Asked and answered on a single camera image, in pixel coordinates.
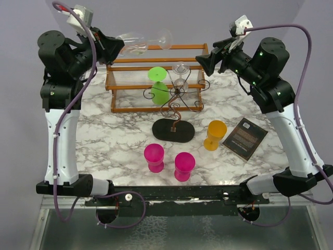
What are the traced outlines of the frosted clear wine glass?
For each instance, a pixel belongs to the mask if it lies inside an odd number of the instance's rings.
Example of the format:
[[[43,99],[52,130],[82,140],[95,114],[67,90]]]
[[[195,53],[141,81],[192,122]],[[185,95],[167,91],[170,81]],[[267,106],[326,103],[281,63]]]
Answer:
[[[149,45],[157,45],[162,50],[170,49],[173,44],[172,33],[162,29],[155,36],[147,37],[138,32],[120,34],[116,39],[124,42],[119,56],[140,56],[148,51]]]

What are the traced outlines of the green plastic wine glass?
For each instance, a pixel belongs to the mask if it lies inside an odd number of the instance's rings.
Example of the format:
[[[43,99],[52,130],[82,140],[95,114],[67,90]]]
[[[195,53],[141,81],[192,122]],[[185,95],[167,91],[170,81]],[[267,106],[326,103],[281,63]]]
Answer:
[[[163,83],[167,76],[167,71],[162,67],[153,67],[148,71],[149,80],[154,84],[150,89],[151,99],[154,104],[162,106],[169,100],[169,89]]]

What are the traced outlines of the orange plastic wine glass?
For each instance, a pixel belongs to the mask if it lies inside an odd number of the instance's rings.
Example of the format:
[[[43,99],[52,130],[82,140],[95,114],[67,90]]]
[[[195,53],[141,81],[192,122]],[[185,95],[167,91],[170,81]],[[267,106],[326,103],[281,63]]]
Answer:
[[[207,129],[207,138],[203,142],[203,146],[208,151],[218,149],[220,141],[227,132],[227,126],[220,120],[213,120],[209,123]]]

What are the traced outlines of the metal wine glass rack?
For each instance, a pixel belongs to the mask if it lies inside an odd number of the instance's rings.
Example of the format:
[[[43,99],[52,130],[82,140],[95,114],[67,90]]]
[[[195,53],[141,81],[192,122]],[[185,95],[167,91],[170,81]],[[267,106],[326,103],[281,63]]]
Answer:
[[[166,71],[167,75],[163,80],[163,83],[169,89],[169,100],[162,106],[158,105],[163,118],[153,123],[152,133],[156,139],[161,141],[187,143],[194,138],[195,128],[190,122],[182,119],[180,111],[177,110],[180,108],[180,104],[177,103],[177,101],[181,101],[187,110],[195,113],[196,111],[185,103],[183,97],[186,94],[200,94],[201,92],[208,90],[210,88],[210,82],[204,78],[199,79],[197,83],[200,88],[195,91],[190,91],[188,79],[191,76],[191,68],[189,66],[189,73],[186,73],[183,76],[188,83],[188,91],[185,92],[183,89],[174,85],[175,80],[172,80],[170,72],[168,70]],[[145,99],[152,100],[150,93],[151,87],[148,87],[143,91]]]

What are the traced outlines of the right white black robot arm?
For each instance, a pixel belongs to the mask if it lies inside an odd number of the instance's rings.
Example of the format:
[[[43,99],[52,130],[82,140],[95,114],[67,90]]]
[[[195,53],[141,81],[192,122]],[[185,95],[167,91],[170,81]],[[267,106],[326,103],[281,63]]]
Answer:
[[[310,158],[302,136],[305,128],[296,121],[296,95],[292,86],[280,77],[289,53],[284,43],[273,37],[264,38],[254,56],[243,52],[243,44],[231,48],[235,38],[215,42],[208,55],[196,56],[206,75],[214,73],[220,63],[219,73],[231,70],[238,78],[250,84],[249,94],[273,125],[289,166],[280,173],[254,176],[242,182],[239,198],[250,204],[263,193],[281,193],[286,197],[299,195],[332,175],[332,165],[325,164],[319,156],[316,167]]]

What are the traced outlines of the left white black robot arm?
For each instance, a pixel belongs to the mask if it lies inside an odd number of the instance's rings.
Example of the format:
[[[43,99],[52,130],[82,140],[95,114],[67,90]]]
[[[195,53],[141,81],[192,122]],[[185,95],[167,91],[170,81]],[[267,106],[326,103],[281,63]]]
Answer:
[[[39,58],[45,66],[40,91],[48,125],[48,164],[44,180],[36,185],[38,194],[89,197],[101,204],[113,203],[115,193],[110,180],[80,174],[76,165],[76,129],[81,110],[82,89],[88,85],[81,77],[95,71],[97,62],[111,65],[124,47],[121,39],[92,29],[93,38],[79,35],[80,43],[56,30],[44,32],[37,40]]]

